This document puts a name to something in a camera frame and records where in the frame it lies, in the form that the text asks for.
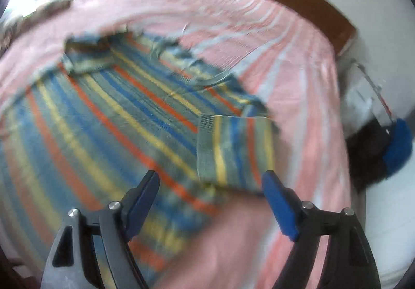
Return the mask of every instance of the striped sweater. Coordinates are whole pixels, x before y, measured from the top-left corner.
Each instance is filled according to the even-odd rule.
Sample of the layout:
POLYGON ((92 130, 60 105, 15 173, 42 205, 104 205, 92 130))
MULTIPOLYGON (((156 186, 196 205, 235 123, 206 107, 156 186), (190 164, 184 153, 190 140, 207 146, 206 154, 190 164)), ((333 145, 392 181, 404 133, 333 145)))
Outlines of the striped sweater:
POLYGON ((218 212, 223 188, 261 191, 260 175, 273 168, 272 131, 266 108, 232 74, 174 40, 132 32, 70 39, 62 61, 1 115, 1 216, 43 269, 70 208, 100 209, 154 169, 160 191, 130 243, 152 285, 218 212))

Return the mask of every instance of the blue stripe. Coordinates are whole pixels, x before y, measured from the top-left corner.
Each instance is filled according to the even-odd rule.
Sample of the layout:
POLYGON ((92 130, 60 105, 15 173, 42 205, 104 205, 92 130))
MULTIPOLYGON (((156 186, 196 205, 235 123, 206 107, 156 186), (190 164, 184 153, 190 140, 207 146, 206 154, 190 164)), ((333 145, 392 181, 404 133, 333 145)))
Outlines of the blue stripe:
POLYGON ((244 178, 244 168, 243 168, 243 164, 242 164, 242 159, 240 156, 240 136, 243 135, 241 133, 239 133, 239 125, 241 122, 241 118, 238 117, 231 117, 231 140, 232 140, 232 146, 233 146, 233 151, 234 151, 234 155, 235 155, 235 163, 236 163, 236 167, 238 169, 238 178, 239 178, 239 182, 241 183, 241 187, 242 188, 246 188, 246 181, 244 178))
MULTIPOLYGON (((45 84, 50 84, 48 79, 45 79, 45 84)), ((113 199, 109 199, 107 197, 107 193, 105 193, 101 188, 97 187, 97 183, 95 183, 94 179, 90 177, 86 166, 83 166, 82 163, 80 163, 79 159, 72 153, 72 150, 65 140, 64 134, 59 130, 59 127, 55 123, 55 119, 51 114, 49 106, 46 105, 42 94, 36 86, 32 89, 32 94, 36 99, 36 103, 39 109, 41 110, 42 117, 46 126, 49 128, 50 134, 55 139, 55 142, 67 160, 67 163, 72 166, 73 172, 77 174, 81 182, 86 186, 86 188, 91 191, 91 193, 102 205, 112 201, 113 199)))
POLYGON ((196 156, 196 147, 194 147, 190 142, 188 142, 184 136, 180 133, 175 131, 172 127, 170 127, 167 123, 162 121, 161 119, 157 118, 144 104, 140 103, 140 101, 130 95, 126 90, 122 88, 120 84, 115 82, 113 78, 105 71, 101 71, 101 76, 121 95, 123 95, 128 101, 130 101, 135 107, 139 108, 149 119, 151 119, 157 126, 164 129, 166 132, 171 134, 173 138, 175 138, 178 142, 180 142, 184 147, 186 147, 194 156, 196 156))
POLYGON ((5 186, 5 189, 3 191, 7 192, 8 198, 10 199, 13 205, 13 210, 17 214, 17 218, 15 218, 15 220, 19 222, 20 226, 24 230, 23 233, 32 243, 32 247, 38 252, 39 256, 46 262, 49 251, 46 249, 47 247, 43 244, 42 239, 38 235, 37 231, 34 229, 28 214, 26 213, 26 211, 23 208, 23 205, 20 202, 20 198, 17 195, 17 191, 10 176, 9 165, 7 164, 6 155, 3 147, 3 140, 0 140, 0 167, 1 174, 4 177, 3 184, 5 186))
POLYGON ((238 80, 233 74, 227 77, 226 87, 229 91, 232 91, 234 95, 238 96, 241 99, 246 99, 248 101, 248 103, 237 103, 236 101, 234 101, 233 103, 237 103, 238 105, 252 105, 257 109, 257 113, 263 113, 267 111, 265 105, 256 95, 250 95, 243 90, 242 86, 239 84, 238 80))
MULTIPOLYGON (((120 176, 128 182, 130 186, 136 186, 137 183, 137 171, 134 171, 131 173, 130 169, 126 169, 126 166, 129 166, 127 163, 123 163, 122 157, 118 154, 118 151, 116 149, 114 150, 108 150, 108 143, 102 142, 100 140, 99 136, 96 137, 93 135, 93 133, 88 129, 91 125, 91 121, 84 122, 83 120, 87 120, 88 117, 85 117, 85 115, 80 116, 80 114, 76 111, 76 109, 73 107, 72 103, 70 102, 69 98, 66 96, 64 90, 57 82, 57 79, 53 76, 49 76, 51 79, 51 84, 55 87, 57 90, 59 96, 61 96, 61 99, 65 106, 69 109, 70 114, 73 116, 73 120, 78 123, 78 126, 83 129, 83 133, 87 134, 92 142, 98 147, 99 151, 101 151, 105 158, 115 167, 117 171, 120 171, 120 176)), ((156 208, 160 208, 161 212, 165 214, 167 218, 170 218, 172 221, 178 224, 180 229, 187 229, 187 230, 195 230, 197 229, 197 224, 192 222, 191 219, 186 218, 179 212, 175 211, 175 208, 171 205, 171 203, 167 202, 164 197, 157 196, 154 201, 154 206, 156 208)))
POLYGON ((53 207, 61 215, 74 207, 81 209, 82 206, 80 206, 81 203, 78 198, 70 192, 68 185, 55 168, 55 162, 50 158, 49 151, 46 149, 37 126, 32 122, 34 115, 29 105, 19 103, 15 105, 15 112, 16 119, 20 122, 20 126, 24 128, 24 135, 20 136, 20 139, 37 179, 41 183, 45 194, 52 200, 53 207))
MULTIPOLYGON (((144 36, 156 43, 165 39, 165 37, 161 37, 147 32, 144 33, 144 36)), ((221 69, 207 64, 204 60, 200 58, 194 57, 189 50, 183 49, 178 42, 174 45, 167 46, 165 50, 173 54, 174 57, 177 57, 180 60, 187 62, 189 66, 200 67, 203 72, 209 73, 212 76, 222 73, 221 69)))
POLYGON ((96 152, 103 153, 105 158, 110 162, 110 164, 115 167, 115 170, 120 172, 121 177, 125 181, 127 181, 129 185, 134 185, 137 181, 137 175, 132 174, 129 169, 125 168, 126 163, 122 156, 119 154, 119 151, 113 149, 112 145, 108 145, 108 142, 104 142, 103 140, 101 140, 101 138, 95 135, 94 131, 91 130, 91 128, 93 128, 96 125, 96 117, 91 112, 89 112, 89 117, 87 117, 87 115, 85 114, 81 115, 76 110, 76 108, 74 108, 70 98, 57 81, 57 78, 52 74, 49 74, 49 78, 51 85, 55 88, 56 92, 58 93, 59 97, 63 102, 63 105, 65 105, 65 107, 68 108, 69 114, 72 116, 71 120, 74 120, 77 123, 79 128, 82 129, 83 134, 88 135, 92 143, 97 148, 96 152))
POLYGON ((157 68, 154 65, 154 63, 151 63, 150 62, 149 55, 143 54, 138 49, 136 49, 134 47, 131 47, 131 46, 128 46, 125 43, 117 44, 117 45, 118 46, 122 46, 122 49, 117 49, 117 50, 120 51, 120 52, 122 52, 127 58, 129 58, 129 60, 132 60, 133 62, 136 62, 136 58, 138 57, 140 59, 141 63, 146 67, 146 69, 154 72, 153 75, 157 79, 160 79, 160 77, 163 77, 163 78, 169 80, 170 82, 172 82, 172 83, 180 86, 185 91, 187 91, 188 93, 191 93, 195 98, 197 98, 198 100, 200 100, 203 104, 205 104, 206 106, 208 106, 209 109, 211 109, 217 115, 221 115, 224 112, 224 111, 218 109, 209 100, 207 100, 206 98, 204 98, 198 91, 195 91, 188 84, 186 84, 183 81, 181 81, 180 79, 178 79, 175 75, 172 75, 171 74, 171 71, 161 70, 161 69, 157 68))

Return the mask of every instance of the white wall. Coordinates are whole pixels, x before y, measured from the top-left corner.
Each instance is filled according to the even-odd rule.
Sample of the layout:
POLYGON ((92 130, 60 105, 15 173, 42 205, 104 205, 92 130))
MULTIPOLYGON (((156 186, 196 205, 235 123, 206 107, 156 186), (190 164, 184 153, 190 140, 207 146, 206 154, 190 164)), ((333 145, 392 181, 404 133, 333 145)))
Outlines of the white wall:
POLYGON ((351 54, 383 85, 392 111, 415 105, 415 7, 410 0, 327 0, 359 29, 351 54))
POLYGON ((390 179, 366 192, 366 235, 386 288, 415 258, 415 155, 390 179))

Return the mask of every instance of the bed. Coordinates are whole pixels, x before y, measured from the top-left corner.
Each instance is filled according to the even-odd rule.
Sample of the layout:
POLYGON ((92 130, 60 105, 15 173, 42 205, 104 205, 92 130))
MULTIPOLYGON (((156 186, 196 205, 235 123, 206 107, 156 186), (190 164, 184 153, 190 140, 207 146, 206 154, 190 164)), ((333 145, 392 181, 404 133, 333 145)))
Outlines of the bed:
MULTIPOLYGON (((178 39, 195 58, 231 71, 246 92, 266 105, 278 126, 275 171, 285 185, 325 210, 350 205, 335 59, 356 29, 325 0, 75 0, 68 10, 19 37, 1 58, 2 113, 34 77, 57 65, 69 36, 125 25, 178 39)), ((120 181, 117 175, 112 178, 115 184, 120 181)), ((4 173, 0 179, 1 221, 40 278, 47 243, 36 245, 30 233, 56 233, 50 209, 36 192, 50 194, 36 175, 28 178, 17 171, 11 179, 4 173)), ((263 198, 241 192, 229 197, 209 225, 186 239, 180 253, 163 258, 142 240, 132 248, 140 264, 157 269, 153 287, 273 286, 292 245, 263 198)), ((53 209, 63 216, 71 204, 66 207, 53 209)), ((327 242, 322 241, 309 288, 318 283, 327 242)))

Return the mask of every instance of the orange stripe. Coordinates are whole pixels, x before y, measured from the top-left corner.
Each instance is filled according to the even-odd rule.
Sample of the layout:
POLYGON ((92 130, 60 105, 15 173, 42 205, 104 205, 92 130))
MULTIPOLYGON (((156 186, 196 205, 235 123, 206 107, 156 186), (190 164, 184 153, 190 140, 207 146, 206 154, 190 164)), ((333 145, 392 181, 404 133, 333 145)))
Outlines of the orange stripe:
POLYGON ((161 107, 164 111, 170 113, 172 116, 176 117, 183 125, 185 125, 190 131, 193 133, 198 133, 198 128, 190 122, 188 119, 183 117, 180 113, 178 113, 175 109, 173 109, 169 104, 167 104, 164 100, 157 97, 154 93, 148 90, 145 86, 140 84, 136 79, 133 79, 128 73, 121 69, 120 67, 115 67, 115 71, 117 71, 122 77, 124 77, 127 82, 135 86, 141 92, 143 92, 148 98, 150 98, 153 102, 155 102, 159 107, 161 107))
POLYGON ((24 211, 27 213, 36 233, 40 236, 40 239, 45 245, 51 246, 54 240, 54 235, 50 231, 48 224, 45 222, 40 212, 37 210, 37 207, 32 199, 32 195, 28 191, 28 187, 25 187, 24 183, 20 179, 21 171, 17 167, 17 162, 14 160, 12 154, 14 150, 11 147, 8 147, 9 141, 10 138, 4 140, 3 145, 9 168, 10 179, 15 186, 20 203, 22 204, 24 211))
POLYGON ((133 142, 131 142, 122 132, 105 116, 101 110, 93 104, 85 92, 80 88, 76 81, 68 76, 66 76, 71 82, 73 88, 78 93, 79 98, 85 103, 86 106, 91 110, 91 112, 101 121, 101 123, 113 134, 117 140, 124 145, 129 152, 136 157, 142 164, 146 165, 148 169, 154 169, 157 171, 160 179, 163 183, 168 186, 174 193, 176 193, 184 201, 192 204, 195 210, 204 212, 208 215, 214 215, 217 213, 217 208, 209 203, 205 203, 197 197, 191 195, 187 192, 186 188, 176 182, 172 177, 170 177, 165 170, 158 165, 151 157, 147 156, 144 152, 139 150, 133 142))
MULTIPOLYGON (((141 52, 144 52, 145 54, 150 54, 150 48, 145 46, 144 44, 141 44, 139 42, 137 42, 136 40, 134 40, 134 38, 132 37, 132 35, 127 34, 125 39, 131 43, 132 45, 134 45, 134 47, 137 50, 140 50, 141 52)), ((193 78, 193 76, 189 73, 183 72, 180 68, 171 65, 168 61, 163 60, 161 58, 158 59, 160 61, 161 64, 163 64, 164 66, 168 67, 169 69, 171 69, 172 71, 179 73, 181 76, 186 77, 186 78, 193 78)))
POLYGON ((246 119, 248 124, 248 155, 250 159, 251 171, 258 185, 261 185, 261 177, 258 170, 257 157, 255 155, 255 123, 253 118, 246 119))
POLYGON ((98 199, 89 191, 88 187, 80 180, 78 175, 72 169, 71 164, 67 161, 66 157, 62 154, 59 146, 57 145, 53 135, 49 131, 46 125, 42 113, 39 110, 33 93, 30 91, 27 95, 27 100, 32 109, 34 116, 34 122, 43 138, 43 142, 49 151, 50 157, 53 157, 55 167, 60 174, 65 178, 66 183, 71 188, 72 192, 76 194, 78 199, 89 210, 98 210, 102 208, 102 204, 98 199))
POLYGON ((220 94, 218 94, 216 92, 216 90, 214 88, 212 88, 211 86, 206 88, 207 91, 209 91, 209 93, 216 98, 217 100, 219 100, 223 105, 225 105, 229 110, 231 110, 235 115, 240 116, 241 115, 241 111, 240 109, 237 109, 236 107, 234 107, 232 105, 232 103, 230 103, 229 101, 227 101, 226 99, 224 99, 220 94))
POLYGON ((155 271, 162 271, 167 262, 161 256, 154 253, 150 248, 143 245, 138 239, 133 239, 128 243, 131 252, 136 255, 142 262, 148 264, 155 271))

